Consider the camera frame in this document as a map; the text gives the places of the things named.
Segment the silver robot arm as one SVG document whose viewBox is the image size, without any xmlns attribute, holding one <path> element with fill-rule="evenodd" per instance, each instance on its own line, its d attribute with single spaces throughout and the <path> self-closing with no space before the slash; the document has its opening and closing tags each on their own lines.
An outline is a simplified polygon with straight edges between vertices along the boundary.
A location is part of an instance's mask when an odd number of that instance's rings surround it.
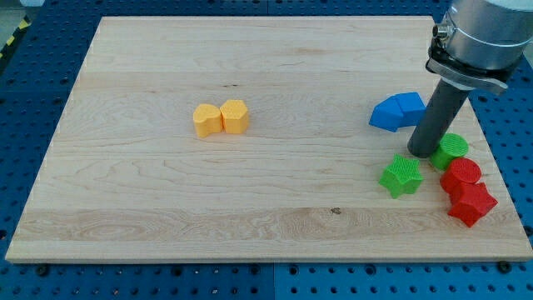
<svg viewBox="0 0 533 300">
<path fill-rule="evenodd" d="M 432 28 L 426 69 L 462 89 L 501 94 L 532 43 L 532 0 L 455 0 Z"/>
</svg>

